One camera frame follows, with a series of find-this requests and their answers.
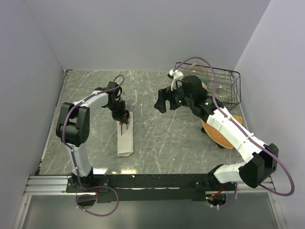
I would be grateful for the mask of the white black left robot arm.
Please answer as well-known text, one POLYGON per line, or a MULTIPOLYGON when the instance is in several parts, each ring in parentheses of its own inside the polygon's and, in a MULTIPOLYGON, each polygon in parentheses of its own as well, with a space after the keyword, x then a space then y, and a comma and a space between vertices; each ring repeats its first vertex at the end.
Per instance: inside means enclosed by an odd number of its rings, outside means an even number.
POLYGON ((94 188, 93 168, 85 144, 90 134, 90 116, 100 108, 107 108, 119 126, 128 126, 131 123, 131 113, 126 110, 121 93, 121 84, 110 81, 107 87, 98 87, 81 100, 64 102, 61 106, 56 136, 68 149, 73 182, 84 192, 94 188))

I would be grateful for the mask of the rose gold fork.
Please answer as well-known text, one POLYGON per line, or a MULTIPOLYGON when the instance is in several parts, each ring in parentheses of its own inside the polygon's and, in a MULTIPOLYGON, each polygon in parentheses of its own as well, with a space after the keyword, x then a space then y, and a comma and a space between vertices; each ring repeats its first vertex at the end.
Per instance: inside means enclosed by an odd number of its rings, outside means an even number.
POLYGON ((123 127, 123 122, 119 122, 120 126, 121 126, 121 135, 123 135, 123 130, 122 130, 122 127, 123 127))

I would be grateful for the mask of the white cloth napkin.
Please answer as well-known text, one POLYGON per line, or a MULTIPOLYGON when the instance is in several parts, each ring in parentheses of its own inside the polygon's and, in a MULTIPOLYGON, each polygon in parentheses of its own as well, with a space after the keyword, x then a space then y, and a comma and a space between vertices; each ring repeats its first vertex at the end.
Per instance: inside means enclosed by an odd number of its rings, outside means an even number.
POLYGON ((117 156, 128 157, 134 153, 133 127, 133 112, 130 112, 129 124, 123 124, 123 135, 121 135, 121 126, 117 122, 117 156))

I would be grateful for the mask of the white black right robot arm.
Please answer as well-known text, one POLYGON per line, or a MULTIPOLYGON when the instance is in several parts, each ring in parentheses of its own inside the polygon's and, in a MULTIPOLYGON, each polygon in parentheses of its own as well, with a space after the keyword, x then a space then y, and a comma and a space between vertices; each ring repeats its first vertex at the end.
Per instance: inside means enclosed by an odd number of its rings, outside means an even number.
POLYGON ((181 106, 190 108, 195 116, 220 132, 243 158, 242 163, 213 169, 208 179, 211 189, 219 190, 228 182, 244 182, 256 188, 275 172, 279 153, 275 144, 267 145, 247 131, 221 102, 207 94, 197 76, 186 76, 175 84, 175 89, 167 87, 158 91, 154 108, 164 114, 167 101, 171 110, 181 106))

